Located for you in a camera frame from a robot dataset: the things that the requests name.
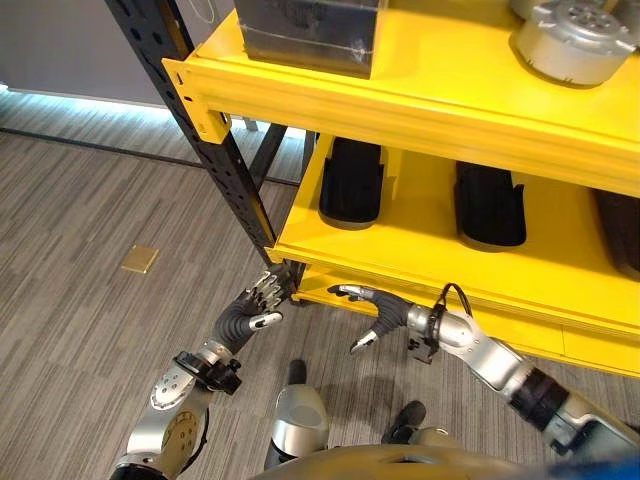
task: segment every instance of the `gray striped carpet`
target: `gray striped carpet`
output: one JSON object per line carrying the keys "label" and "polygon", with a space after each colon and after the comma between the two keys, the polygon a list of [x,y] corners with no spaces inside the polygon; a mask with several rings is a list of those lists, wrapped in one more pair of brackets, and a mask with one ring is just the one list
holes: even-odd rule
{"label": "gray striped carpet", "polygon": [[[261,193],[280,228],[295,189],[267,182]],[[146,276],[119,269],[133,243],[160,249]],[[199,346],[261,268],[203,170],[0,135],[0,479],[108,478],[156,377]],[[282,311],[286,323],[238,355],[243,384],[215,397],[209,443],[183,478],[260,471],[296,357],[326,402],[331,446],[377,442],[403,404],[421,399],[425,424],[468,449],[554,459],[459,361],[407,359],[400,331],[349,356],[369,318],[320,305]],[[640,423],[638,380],[536,363]]]}

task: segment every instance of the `robotic hand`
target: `robotic hand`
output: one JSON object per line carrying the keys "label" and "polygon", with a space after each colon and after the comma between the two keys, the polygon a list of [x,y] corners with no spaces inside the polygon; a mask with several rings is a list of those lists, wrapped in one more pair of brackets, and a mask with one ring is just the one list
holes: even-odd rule
{"label": "robotic hand", "polygon": [[[457,291],[464,313],[447,310],[451,287]],[[598,461],[640,448],[640,435],[634,429],[562,387],[509,346],[485,335],[457,285],[447,284],[432,308],[358,285],[335,285],[329,292],[348,296],[351,301],[369,301],[378,308],[377,320],[354,342],[351,353],[406,326],[408,348],[414,356],[430,363],[441,348],[460,358],[476,377],[542,432],[544,440],[559,454],[570,452],[579,461]]]}
{"label": "robotic hand", "polygon": [[173,480],[193,463],[206,442],[214,392],[232,395],[240,386],[236,372],[241,365],[233,355],[255,332],[282,320],[273,309],[292,288],[286,266],[270,267],[222,312],[198,352],[181,352],[173,359],[152,388],[111,480]]}

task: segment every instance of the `silver metal arm segment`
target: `silver metal arm segment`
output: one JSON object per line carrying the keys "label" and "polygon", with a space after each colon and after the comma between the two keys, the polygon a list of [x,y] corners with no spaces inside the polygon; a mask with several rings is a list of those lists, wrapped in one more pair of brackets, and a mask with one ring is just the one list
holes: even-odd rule
{"label": "silver metal arm segment", "polygon": [[[414,304],[407,315],[412,336],[424,338],[431,309]],[[484,334],[465,313],[445,311],[435,328],[440,348],[460,358],[542,432],[558,453],[601,460],[640,448],[640,435],[609,412],[560,386],[504,343]]]}
{"label": "silver metal arm segment", "polygon": [[195,459],[214,392],[233,394],[241,383],[233,355],[255,332],[282,320],[271,309],[289,296],[290,280],[286,267],[271,267],[225,309],[200,350],[174,358],[151,389],[112,480],[174,480]]}

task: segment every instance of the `yellow shelf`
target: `yellow shelf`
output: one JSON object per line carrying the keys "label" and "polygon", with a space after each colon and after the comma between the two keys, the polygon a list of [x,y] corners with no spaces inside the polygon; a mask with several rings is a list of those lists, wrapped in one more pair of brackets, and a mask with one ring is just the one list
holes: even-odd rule
{"label": "yellow shelf", "polygon": [[229,112],[640,197],[640,56],[569,88],[528,71],[506,0],[391,0],[370,80],[249,60],[232,13],[165,60],[201,138]]}
{"label": "yellow shelf", "polygon": [[347,231],[318,215],[332,141],[328,135],[318,141],[270,250],[275,261],[292,259],[371,282],[413,285],[431,296],[455,281],[477,308],[640,341],[640,284],[611,265],[587,188],[515,174],[514,182],[525,185],[527,241],[510,252],[484,253],[457,237],[455,162],[383,148],[378,220],[365,230]]}
{"label": "yellow shelf", "polygon": [[[300,289],[295,297],[338,308],[352,310],[367,315],[375,315],[376,310],[366,302],[350,302],[344,297],[336,297],[327,292],[331,285],[339,283],[369,284],[414,302],[431,305],[436,296],[416,285],[400,285],[372,281],[348,272],[324,267],[308,266],[302,277]],[[462,307],[451,302],[451,310]],[[488,335],[507,342],[523,353],[550,358],[583,367],[597,368],[612,373],[640,377],[640,343],[625,341],[607,335],[589,335],[549,323],[531,321],[515,315],[504,316],[500,312],[474,308],[474,317]]]}

